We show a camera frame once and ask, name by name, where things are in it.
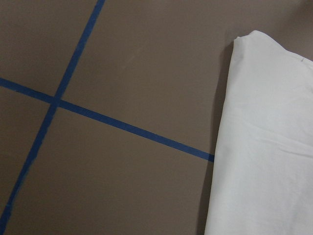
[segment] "blue tape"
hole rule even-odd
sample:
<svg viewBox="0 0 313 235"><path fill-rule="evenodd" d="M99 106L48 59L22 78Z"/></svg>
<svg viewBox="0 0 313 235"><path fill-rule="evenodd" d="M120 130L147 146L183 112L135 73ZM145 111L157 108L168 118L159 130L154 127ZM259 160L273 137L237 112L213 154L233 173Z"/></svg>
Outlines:
<svg viewBox="0 0 313 235"><path fill-rule="evenodd" d="M39 100L42 100L42 101L47 102L47 103L51 103L53 100L52 96L49 96L49 95L41 93L41 92L34 91L30 88L21 86L19 84L16 84L14 82L8 81L8 80L3 79L3 78L0 78L0 86L9 88L11 90L20 92L22 94L28 95L30 97L33 97L33 98L36 98ZM141 128L132 126L132 125L127 124L125 122L113 119L113 118L108 117L106 115L91 111L91 110L83 108L83 107L80 107L78 105L71 104L69 102L60 100L59 107L66 109L66 110L69 110L69 111L72 111L74 113L83 115L85 117L100 121L102 123L114 126L114 127L119 128L121 130L128 131L130 133L133 133L133 134L136 134L138 136L147 138L149 140L156 141L156 142L164 144L166 146L178 149L178 150L183 151L185 153L189 153L189 154L192 154L194 156L206 159L210 162L214 162L214 155L213 154L203 152L201 150L198 150L198 149L195 149L193 147L187 146L185 144L173 141L173 140L168 139L166 137L159 136L159 135L154 134L152 132L149 132L149 131L143 130Z"/></svg>
<svg viewBox="0 0 313 235"><path fill-rule="evenodd" d="M178 150L183 151L185 153L189 153L189 154L192 154L194 156L203 158L203 159L208 160L210 162L214 162L214 155L212 155L212 154L203 152L201 150L198 150L196 148L193 148L193 147L187 146L185 144L176 142L174 140L165 138L163 136L159 136L159 135L154 134L152 132L149 132L149 131L143 130L141 128L127 124L125 122L113 119L113 118L108 117L106 115L91 111L89 109L85 109L85 108L80 107L78 105L71 104L69 102L61 100L59 107L64 108L64 109L69 110L69 111L72 111L74 113L86 116L88 118L103 122L103 123L108 124L110 126L114 126L116 128L122 129L124 131L133 133L135 135L147 138L149 140L152 140L152 141L164 144L166 146L178 149Z"/></svg>
<svg viewBox="0 0 313 235"><path fill-rule="evenodd" d="M39 99L39 100L46 102L46 103L51 103L53 100L52 96L49 96L49 95L41 93L41 92L34 91L30 88L21 86L15 82L8 81L8 80L1 78L1 77L0 77L0 86L6 87L8 89L11 89L13 91L16 91L16 92L19 92L22 94L25 94L25 95L33 97L35 99Z"/></svg>
<svg viewBox="0 0 313 235"><path fill-rule="evenodd" d="M84 29L84 32L83 32L83 34L82 34L82 36L81 36L81 38L80 38L80 40L76 46L76 49L75 49L75 51L71 57L71 60L68 64L68 67L67 67L67 69L63 75L61 83L60 83L60 85L59 85L59 87L55 93L55 96L51 100L50 107L47 111L47 114L45 115L45 118L44 118L44 120L40 126L40 129L37 133L35 141L34 141L32 147L28 153L28 156L27 156L26 161L23 165L23 168L22 168L22 170L18 176L18 179L14 185L14 188L11 192L9 200L8 200L8 202L4 208L4 211L1 215L1 218L0 218L0 235L4 234L8 220L10 219L10 216L11 216L13 203L15 201L17 193L19 192L19 190L22 186L22 183L26 177L27 172L29 171L29 168L31 167L32 163L34 162L34 160L37 157L39 148L40 148L40 146L41 146L41 144L45 138L45 134L47 133L47 130L48 130L48 128L52 122L53 116L56 112L56 109L57 109L59 103L60 103L61 97L67 88L67 85L68 85L68 83L69 83L69 81L73 75L73 72L75 71L75 68L78 64L79 58L80 58L80 56L81 56L81 54L85 48L86 42L87 42L87 40L88 40L92 30L93 30L93 27L95 25L97 17L99 16L99 13L102 9L104 2L105 2L105 0L98 0L96 6L94 7L93 12L92 12L92 14L91 14L91 16L87 22L87 25ZM21 92L29 92L29 90L22 89L22 87L19 87L19 89Z"/></svg>

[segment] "folded fabric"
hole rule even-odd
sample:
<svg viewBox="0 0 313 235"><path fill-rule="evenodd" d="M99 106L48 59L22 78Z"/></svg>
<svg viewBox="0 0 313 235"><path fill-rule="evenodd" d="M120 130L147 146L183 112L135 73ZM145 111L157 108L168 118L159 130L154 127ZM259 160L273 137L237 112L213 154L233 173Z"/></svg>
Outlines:
<svg viewBox="0 0 313 235"><path fill-rule="evenodd" d="M205 235L313 235L313 61L234 41Z"/></svg>

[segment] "brown surface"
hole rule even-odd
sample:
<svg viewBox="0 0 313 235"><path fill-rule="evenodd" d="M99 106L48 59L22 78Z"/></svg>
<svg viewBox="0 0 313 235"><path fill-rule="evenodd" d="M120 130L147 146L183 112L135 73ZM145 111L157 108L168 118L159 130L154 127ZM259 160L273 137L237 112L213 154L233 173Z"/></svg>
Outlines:
<svg viewBox="0 0 313 235"><path fill-rule="evenodd" d="M54 95L95 3L0 1L0 77Z"/></svg>
<svg viewBox="0 0 313 235"><path fill-rule="evenodd" d="M311 2L107 0L64 99L214 153L232 41L257 29L312 60ZM2 1L0 77L54 94L94 3ZM47 105L0 95L2 209ZM211 175L202 159L59 109L5 234L201 235Z"/></svg>
<svg viewBox="0 0 313 235"><path fill-rule="evenodd" d="M0 211L44 119L48 105L0 87Z"/></svg>
<svg viewBox="0 0 313 235"><path fill-rule="evenodd" d="M59 109L7 234L195 234L206 165Z"/></svg>

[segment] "blue tape line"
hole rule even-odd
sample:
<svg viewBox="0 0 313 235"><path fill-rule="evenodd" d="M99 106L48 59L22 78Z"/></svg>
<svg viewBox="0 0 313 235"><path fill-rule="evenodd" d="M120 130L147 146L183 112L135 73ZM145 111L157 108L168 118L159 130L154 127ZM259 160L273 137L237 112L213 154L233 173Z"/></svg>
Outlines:
<svg viewBox="0 0 313 235"><path fill-rule="evenodd" d="M147 138L149 140L152 140L152 141L164 144L166 146L178 149L178 150L183 151L185 153L189 153L189 154L192 154L194 156L203 158L205 160L214 162L214 155L212 155L212 154L209 154L209 153L203 152L201 150L198 150L196 148L187 146L185 144L173 141L173 140L165 138L163 136L159 136L159 135L154 134L152 132L149 132L149 131L143 130L141 128L127 124L125 122L113 119L113 118L108 117L106 115L91 111L89 109L85 109L85 108L80 107L78 105L71 104L69 102L61 100L59 107L64 108L64 109L69 110L69 111L72 111L74 113L86 116L88 118L103 122L103 123L108 124L110 126L114 126L116 128L122 129L124 131L136 134L138 136Z"/></svg>
<svg viewBox="0 0 313 235"><path fill-rule="evenodd" d="M45 137L45 134L47 133L47 130L52 122L52 119L53 119L53 116L56 112L56 109L60 103L60 100L61 100L61 97L64 93L64 91L66 90L67 88L67 85L73 75L73 72L77 66L77 63L79 61L79 58L85 48L85 45L86 45L86 42L92 32L92 29L95 25L95 22L96 22L96 19L97 17L99 16L99 13L102 9L102 6L104 4L105 0L98 0L96 6L94 7L93 9L93 12L87 22L87 25L84 29L84 32L76 46L76 49L71 57L71 60L68 64L68 67L63 75L63 78L61 80L61 83L56 91L56 94L55 96L53 97L52 101L51 101L51 104L50 104L50 107L47 111L47 114L45 115L45 118L40 126L40 129L37 133L37 136L35 138L35 141L28 153L28 156L26 158L26 161L23 165L23 168L18 176L18 179L14 185L14 188L11 192L11 195L9 197L9 200L4 208L4 211L1 215L1 218L0 218L0 235L3 235L4 234L4 231L5 231L5 228L6 228L6 225L8 223L8 220L11 216L11 212L12 212L12 207L13 207L13 203L15 201L15 198L17 196L17 193L19 192L21 186L22 186L22 183L26 177L26 174L27 172L29 171L29 168L30 166L32 165L32 163L34 162L34 160L36 159L37 157L37 154L38 154L38 151L39 151L39 148L44 140L44 137Z"/></svg>
<svg viewBox="0 0 313 235"><path fill-rule="evenodd" d="M49 96L47 94L34 91L34 90L30 89L30 88L21 86L19 84L16 84L14 82L8 81L8 80L3 79L3 78L0 78L0 86L9 88L11 90L20 92L22 94L28 95L30 97L33 97L33 98L36 98L36 99L39 99L39 100L42 100L42 101L47 102L47 103L51 103L52 100L53 100L53 97L51 97L51 96ZM71 104L69 102L60 100L59 107L61 107L63 109L66 109L66 110L69 110L69 111L72 111L74 113L83 115L85 117L88 117L88 118L91 118L91 119L103 122L105 124L117 127L119 129L131 132L133 134L142 136L142 137L150 139L152 141L156 141L158 143L161 143L161 144L164 144L166 146L178 149L180 151L192 154L194 156L206 159L206 160L208 160L210 162L214 162L214 155L213 154L209 154L209 153L203 152L201 150L192 148L192 147L187 146L185 144L182 144L182 143L173 141L171 139L159 136L159 135L154 134L152 132L145 131L145 130L143 130L141 128L132 126L132 125L127 124L125 122L113 119L113 118L108 117L106 115L103 115L103 114L91 111L91 110L83 108L83 107L80 107L78 105Z"/></svg>
<svg viewBox="0 0 313 235"><path fill-rule="evenodd" d="M8 80L1 78L1 77L0 77L0 86L6 87L10 90L13 90L13 91L16 91L16 92L19 92L22 94L25 94L25 95L33 97L35 99L39 99L39 100L46 102L46 103L51 103L53 100L53 97L50 95L34 91L28 87L24 87L22 85L19 85L15 82L8 81Z"/></svg>

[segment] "white cloth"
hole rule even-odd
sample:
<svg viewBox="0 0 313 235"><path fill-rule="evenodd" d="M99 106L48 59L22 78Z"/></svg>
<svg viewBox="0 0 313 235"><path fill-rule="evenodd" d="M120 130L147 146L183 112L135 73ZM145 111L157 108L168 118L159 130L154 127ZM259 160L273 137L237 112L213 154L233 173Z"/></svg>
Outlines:
<svg viewBox="0 0 313 235"><path fill-rule="evenodd" d="M259 31L234 41L205 235L313 235L313 61Z"/></svg>

